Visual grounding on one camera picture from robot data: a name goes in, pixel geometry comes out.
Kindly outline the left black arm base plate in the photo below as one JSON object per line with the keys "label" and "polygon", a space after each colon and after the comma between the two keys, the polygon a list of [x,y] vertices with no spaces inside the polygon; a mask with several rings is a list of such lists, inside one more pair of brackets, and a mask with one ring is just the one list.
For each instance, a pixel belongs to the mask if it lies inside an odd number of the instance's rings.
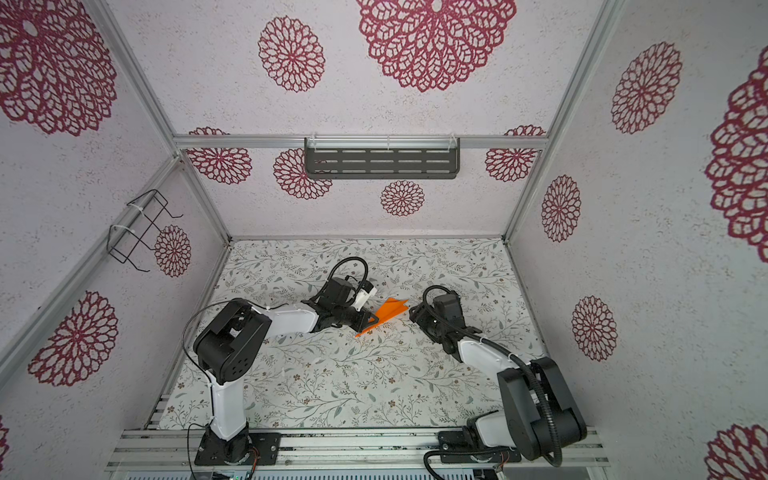
{"label": "left black arm base plate", "polygon": [[229,441],[221,440],[210,429],[202,436],[195,466],[275,465],[282,435],[279,433],[240,433]]}

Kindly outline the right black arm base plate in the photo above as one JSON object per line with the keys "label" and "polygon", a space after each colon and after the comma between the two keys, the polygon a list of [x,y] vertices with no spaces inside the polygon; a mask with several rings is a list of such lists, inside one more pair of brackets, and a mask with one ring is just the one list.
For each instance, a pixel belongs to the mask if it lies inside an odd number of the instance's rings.
{"label": "right black arm base plate", "polygon": [[442,430],[437,434],[442,463],[501,464],[518,463],[520,452],[514,447],[488,447],[469,428]]}

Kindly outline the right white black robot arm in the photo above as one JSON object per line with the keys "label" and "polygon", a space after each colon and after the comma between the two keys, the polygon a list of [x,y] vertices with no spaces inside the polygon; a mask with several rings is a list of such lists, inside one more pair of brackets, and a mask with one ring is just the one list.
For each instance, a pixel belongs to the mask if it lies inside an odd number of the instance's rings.
{"label": "right white black robot arm", "polygon": [[495,380],[502,407],[473,417],[462,429],[471,455],[510,450],[527,460],[563,463],[563,449],[587,436],[587,427],[558,365],[549,357],[523,361],[474,327],[449,321],[424,303],[410,320],[447,354]]}

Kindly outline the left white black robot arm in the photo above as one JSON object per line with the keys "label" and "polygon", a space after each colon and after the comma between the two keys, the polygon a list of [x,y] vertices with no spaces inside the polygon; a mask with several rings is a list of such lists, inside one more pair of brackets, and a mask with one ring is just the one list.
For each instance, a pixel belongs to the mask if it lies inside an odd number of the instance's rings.
{"label": "left white black robot arm", "polygon": [[228,442],[246,428],[243,377],[266,339],[342,326],[361,333],[378,323],[379,318],[365,307],[336,305],[326,309],[299,302],[268,309],[242,298],[226,301],[193,344],[211,386],[213,434]]}

